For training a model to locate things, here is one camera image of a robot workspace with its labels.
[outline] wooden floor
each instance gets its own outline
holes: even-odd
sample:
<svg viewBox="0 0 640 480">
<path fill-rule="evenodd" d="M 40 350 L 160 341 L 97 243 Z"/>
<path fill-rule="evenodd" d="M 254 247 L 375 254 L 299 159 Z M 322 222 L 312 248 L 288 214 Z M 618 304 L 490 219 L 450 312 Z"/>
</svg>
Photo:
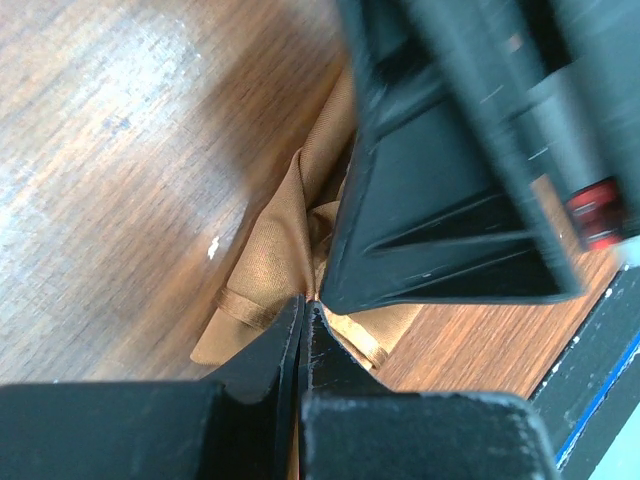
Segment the wooden floor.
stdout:
<svg viewBox="0 0 640 480">
<path fill-rule="evenodd" d="M 332 4 L 0 4 L 0 382 L 206 373 L 216 291 L 344 62 Z M 526 395 L 615 270 L 580 264 L 567 304 L 425 307 L 380 378 Z"/>
</svg>

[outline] black metal edge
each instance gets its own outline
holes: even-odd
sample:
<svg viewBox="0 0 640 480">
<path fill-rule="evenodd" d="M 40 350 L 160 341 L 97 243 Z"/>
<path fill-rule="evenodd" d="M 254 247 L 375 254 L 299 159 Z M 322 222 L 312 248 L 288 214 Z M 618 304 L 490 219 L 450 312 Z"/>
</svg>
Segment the black metal edge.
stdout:
<svg viewBox="0 0 640 480">
<path fill-rule="evenodd" d="M 304 296 L 289 299 L 267 330 L 203 380 L 222 383 L 245 404 L 259 402 L 273 388 L 291 390 L 287 380 L 291 383 L 304 309 Z"/>
<path fill-rule="evenodd" d="M 640 269 L 623 269 L 530 397 L 559 465 L 578 451 L 589 421 L 607 405 L 639 340 Z M 635 388 L 640 391 L 640 383 Z"/>
<path fill-rule="evenodd" d="M 301 403 L 310 392 L 382 394 L 390 391 L 365 370 L 333 335 L 320 302 L 307 303 L 299 357 L 298 395 Z"/>
<path fill-rule="evenodd" d="M 565 480 L 589 478 L 640 403 L 640 360 L 631 361 L 576 442 L 566 464 Z"/>
</svg>

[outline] brown fabric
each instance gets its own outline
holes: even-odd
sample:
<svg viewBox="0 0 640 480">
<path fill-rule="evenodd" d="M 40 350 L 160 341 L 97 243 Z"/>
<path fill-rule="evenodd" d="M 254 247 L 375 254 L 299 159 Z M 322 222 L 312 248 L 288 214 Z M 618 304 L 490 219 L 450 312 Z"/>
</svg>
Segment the brown fabric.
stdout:
<svg viewBox="0 0 640 480">
<path fill-rule="evenodd" d="M 356 120 L 349 71 L 338 80 L 309 137 L 258 217 L 225 288 L 218 310 L 191 354 L 220 365 L 268 327 L 288 298 L 317 296 L 339 202 L 326 199 L 327 182 L 353 137 Z M 334 334 L 366 367 L 380 367 L 420 311 L 385 307 L 350 316 L 327 310 Z"/>
</svg>

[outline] tan satin cloth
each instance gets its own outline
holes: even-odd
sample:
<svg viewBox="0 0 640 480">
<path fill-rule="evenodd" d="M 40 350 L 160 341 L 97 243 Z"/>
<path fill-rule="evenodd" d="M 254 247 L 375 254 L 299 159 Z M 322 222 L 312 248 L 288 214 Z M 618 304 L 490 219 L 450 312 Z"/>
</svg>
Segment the tan satin cloth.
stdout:
<svg viewBox="0 0 640 480">
<path fill-rule="evenodd" d="M 290 297 L 317 297 L 324 274 L 340 192 L 323 194 L 356 128 L 351 72 L 338 79 L 316 124 L 275 195 L 259 215 L 218 309 L 191 359 L 220 365 L 272 322 Z M 367 368 L 379 368 L 420 311 L 420 305 L 385 307 L 349 316 L 325 309 L 334 335 Z"/>
</svg>

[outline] blue stripe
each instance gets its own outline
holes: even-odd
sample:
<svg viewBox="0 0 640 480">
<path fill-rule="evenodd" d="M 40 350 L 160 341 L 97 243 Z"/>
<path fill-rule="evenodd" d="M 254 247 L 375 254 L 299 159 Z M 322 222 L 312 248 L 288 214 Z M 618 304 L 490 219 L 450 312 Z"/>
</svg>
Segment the blue stripe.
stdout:
<svg viewBox="0 0 640 480">
<path fill-rule="evenodd" d="M 611 389 L 611 387 L 613 387 L 613 384 L 616 383 L 616 380 L 620 377 L 622 372 L 624 372 L 624 370 L 629 366 L 629 364 L 631 363 L 630 362 L 631 358 L 633 357 L 634 354 L 637 353 L 639 348 L 640 348 L 640 333 L 635 336 L 635 338 L 633 339 L 629 347 L 627 347 L 627 349 L 625 350 L 620 360 L 618 360 L 618 363 L 616 363 L 615 367 L 613 367 L 613 370 L 607 377 L 606 381 L 604 382 L 604 385 L 602 385 L 602 387 L 600 388 L 596 396 L 593 398 L 593 400 L 591 401 L 591 403 L 589 404 L 585 412 L 582 414 L 582 416 L 576 423 L 576 426 L 573 429 L 573 432 L 571 432 L 571 435 L 569 435 L 569 438 L 567 438 L 567 441 L 564 442 L 564 445 L 562 445 L 562 447 L 560 448 L 560 451 L 556 454 L 556 466 L 558 468 L 562 467 L 562 464 L 569 459 L 569 457 L 571 456 L 570 455 L 571 450 L 573 449 L 573 447 L 575 446 L 575 443 L 578 441 L 578 438 L 586 428 L 587 423 L 589 422 L 593 414 L 596 412 L 596 410 L 598 409 L 602 401 L 605 399 L 605 397 L 607 396 L 607 393 L 609 393 L 609 390 Z"/>
</svg>

